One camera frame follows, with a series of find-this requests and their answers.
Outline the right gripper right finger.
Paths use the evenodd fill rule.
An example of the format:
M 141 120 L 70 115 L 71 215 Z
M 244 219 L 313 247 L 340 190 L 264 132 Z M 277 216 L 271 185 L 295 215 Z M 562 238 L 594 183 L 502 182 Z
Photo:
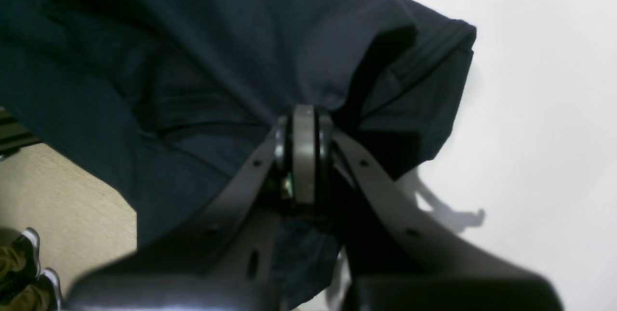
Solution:
M 379 162 L 318 116 L 320 164 L 351 282 L 342 311 L 561 311 L 553 286 L 425 214 Z

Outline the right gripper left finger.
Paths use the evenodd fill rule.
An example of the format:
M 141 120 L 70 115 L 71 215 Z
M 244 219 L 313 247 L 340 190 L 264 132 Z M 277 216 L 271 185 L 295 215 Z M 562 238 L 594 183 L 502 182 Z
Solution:
M 156 242 L 85 275 L 69 311 L 283 311 L 268 272 L 281 215 L 276 166 L 289 120 L 280 118 L 224 190 Z

